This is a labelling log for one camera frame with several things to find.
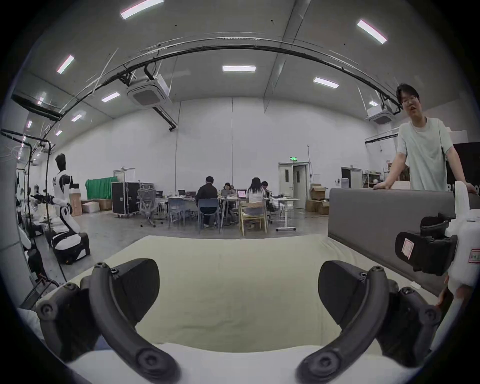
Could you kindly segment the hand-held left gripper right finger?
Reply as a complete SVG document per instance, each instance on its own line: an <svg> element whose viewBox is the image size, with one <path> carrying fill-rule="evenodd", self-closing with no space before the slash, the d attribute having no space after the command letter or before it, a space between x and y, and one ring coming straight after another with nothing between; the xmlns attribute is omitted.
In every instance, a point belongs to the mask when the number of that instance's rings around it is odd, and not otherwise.
<svg viewBox="0 0 480 384"><path fill-rule="evenodd" d="M383 356L405 368L420 367L442 320L440 309L411 287L399 288L378 265L365 271L345 261L326 261L318 294L341 333L301 361L296 370L301 383L338 378L374 340Z"/></svg>

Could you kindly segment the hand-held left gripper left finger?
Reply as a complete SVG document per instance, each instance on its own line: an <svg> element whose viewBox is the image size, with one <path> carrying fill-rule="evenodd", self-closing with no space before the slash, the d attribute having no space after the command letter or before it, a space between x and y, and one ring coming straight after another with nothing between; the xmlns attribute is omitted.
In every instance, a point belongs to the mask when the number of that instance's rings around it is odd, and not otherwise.
<svg viewBox="0 0 480 384"><path fill-rule="evenodd" d="M66 283L37 304L46 346L64 363L106 347L151 383L179 380L176 360L144 339L136 325L159 294L155 260L137 258L116 267L94 265L79 285Z"/></svg>

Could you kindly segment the person's right hand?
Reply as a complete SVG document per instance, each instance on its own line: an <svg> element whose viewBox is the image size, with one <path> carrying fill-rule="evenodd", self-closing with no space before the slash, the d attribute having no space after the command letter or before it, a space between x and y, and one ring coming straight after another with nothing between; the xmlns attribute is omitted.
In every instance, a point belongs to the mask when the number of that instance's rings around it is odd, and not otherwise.
<svg viewBox="0 0 480 384"><path fill-rule="evenodd" d="M468 301L471 297L471 294L473 292L473 287L470 285L459 285L457 289L452 293L449 289L449 276L447 275L444 279L444 287L443 290L441 291L439 297L438 297L438 302L437 302L437 307L442 308L447 305L447 303L451 303L453 299L458 299L460 302Z"/></svg>

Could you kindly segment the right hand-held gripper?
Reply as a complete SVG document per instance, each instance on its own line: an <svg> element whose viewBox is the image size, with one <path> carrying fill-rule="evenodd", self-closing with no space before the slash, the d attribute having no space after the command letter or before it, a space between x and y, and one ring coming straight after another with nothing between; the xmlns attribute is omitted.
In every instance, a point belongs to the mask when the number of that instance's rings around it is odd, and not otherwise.
<svg viewBox="0 0 480 384"><path fill-rule="evenodd" d="M457 296L460 288L472 289L479 280L480 210L479 196L461 181L454 184L454 202L453 214L423 217L420 233L398 233L394 251L414 272L440 277L447 271L448 290Z"/></svg>

